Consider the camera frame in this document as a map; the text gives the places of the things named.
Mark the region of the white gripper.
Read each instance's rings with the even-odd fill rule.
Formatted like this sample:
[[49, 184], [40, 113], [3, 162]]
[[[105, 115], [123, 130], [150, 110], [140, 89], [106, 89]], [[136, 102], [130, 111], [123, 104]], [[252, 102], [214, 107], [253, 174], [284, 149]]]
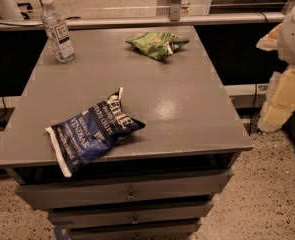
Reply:
[[280, 129], [295, 111], [295, 5], [284, 21], [275, 26], [256, 44], [258, 49], [278, 49], [280, 60], [290, 64], [283, 73], [274, 72], [270, 78], [258, 128], [263, 132]]

